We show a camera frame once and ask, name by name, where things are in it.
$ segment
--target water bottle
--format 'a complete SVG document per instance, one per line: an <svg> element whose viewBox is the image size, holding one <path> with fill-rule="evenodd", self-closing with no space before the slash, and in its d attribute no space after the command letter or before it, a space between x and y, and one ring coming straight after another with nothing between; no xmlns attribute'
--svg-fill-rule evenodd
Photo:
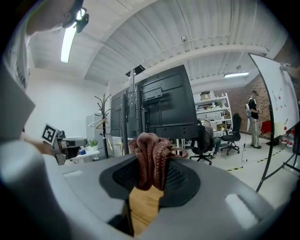
<svg viewBox="0 0 300 240"><path fill-rule="evenodd" d="M294 139L295 139L295 135L294 135L294 130L291 130L288 136L288 140L287 140L287 150L289 152L293 152L293 147L294 147Z"/></svg>
<svg viewBox="0 0 300 240"><path fill-rule="evenodd" d="M282 149L285 149L286 148L286 144L287 144L287 134L284 134L281 136L281 139L280 139L280 146Z"/></svg>

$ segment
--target yellow and black floor tape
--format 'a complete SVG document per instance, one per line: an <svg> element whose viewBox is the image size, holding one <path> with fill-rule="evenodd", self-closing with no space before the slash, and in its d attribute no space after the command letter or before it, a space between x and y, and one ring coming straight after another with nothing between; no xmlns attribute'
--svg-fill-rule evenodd
<svg viewBox="0 0 300 240"><path fill-rule="evenodd" d="M244 168L244 167L236 167L236 168L229 169L229 170L226 170L226 171L230 172L230 171L239 170L239 169L242 169L242 168Z"/></svg>
<svg viewBox="0 0 300 240"><path fill-rule="evenodd" d="M283 150L280 150L280 151L278 151L278 152L276 152L276 153L274 153L274 154L272 154L272 156L275 156L276 154L278 154L278 153L280 153L280 152L282 152ZM260 163L260 162L262 162L262 161L264 161L264 160L267 160L268 158L266 157L266 158L264 158L264 159L262 159L262 160L259 160L259 161L257 161L258 163Z"/></svg>

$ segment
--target large black monitor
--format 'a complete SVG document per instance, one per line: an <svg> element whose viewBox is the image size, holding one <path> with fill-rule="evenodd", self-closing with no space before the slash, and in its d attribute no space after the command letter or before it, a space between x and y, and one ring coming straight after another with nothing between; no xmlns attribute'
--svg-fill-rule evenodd
<svg viewBox="0 0 300 240"><path fill-rule="evenodd" d="M112 98L112 136L122 136L122 94L127 96L126 121L128 137L140 133L137 125L137 109L142 109L143 131L170 139L198 136L197 116L191 85L185 67L179 66L151 76L135 85L140 93L125 89ZM141 105L134 100L141 97Z"/></svg>

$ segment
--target coat rack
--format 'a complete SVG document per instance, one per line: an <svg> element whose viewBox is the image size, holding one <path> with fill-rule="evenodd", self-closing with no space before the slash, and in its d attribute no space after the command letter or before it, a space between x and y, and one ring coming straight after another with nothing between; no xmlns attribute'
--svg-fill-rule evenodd
<svg viewBox="0 0 300 240"><path fill-rule="evenodd" d="M107 98L105 98L105 94L104 94L104 95L103 95L103 101L102 101L100 98L98 98L98 97L95 96L95 98L99 99L100 102L101 102L101 105L100 105L99 103L97 103L98 106L99 106L99 108L100 108L99 110L101 111L101 115L97 115L97 114L96 114L96 116L98 116L98 117L101 117L101 116L102 116L103 133L101 133L100 135L103 136L103 145L104 145L104 151L105 151L105 157L106 157L106 159L109 158L109 156L108 156L108 151L107 151L106 135L110 135L110 134L107 134L107 133L106 133L106 121L105 121L105 119L106 119L106 116L109 114L108 111L109 111L110 109L108 109L108 110L105 111L105 103L107 102L107 100L108 100L108 98L109 98L110 96L111 96L111 94L110 94Z"/></svg>

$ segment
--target office chair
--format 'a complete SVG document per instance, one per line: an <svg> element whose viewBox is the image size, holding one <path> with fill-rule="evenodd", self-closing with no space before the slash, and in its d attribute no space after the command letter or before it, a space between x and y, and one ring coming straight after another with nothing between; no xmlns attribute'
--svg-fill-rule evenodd
<svg viewBox="0 0 300 240"><path fill-rule="evenodd" d="M235 113L232 117L232 124L233 124L232 132L231 132L232 135L228 135L228 131L226 131L226 135L221 137L223 141L228 142L228 144L230 143L230 145L228 145L227 147L221 148L221 151L223 151L223 149L228 149L227 155L229 155L229 151L231 149L236 150L238 154L240 153L240 148L235 144L235 142L240 140L241 122L242 122L242 118L238 113Z"/></svg>
<svg viewBox="0 0 300 240"><path fill-rule="evenodd" d="M193 153L198 154L195 156L189 157L189 159L192 158L198 158L197 162L199 162L201 159L204 159L208 161L211 165L211 161L207 159L207 157L211 157L212 155L210 153L204 155L207 151L212 151L214 147L214 142L210 140L208 142L207 138L208 132L206 132L204 126L198 126L198 133L199 136L197 138L192 138L192 143L191 143L191 150Z"/></svg>

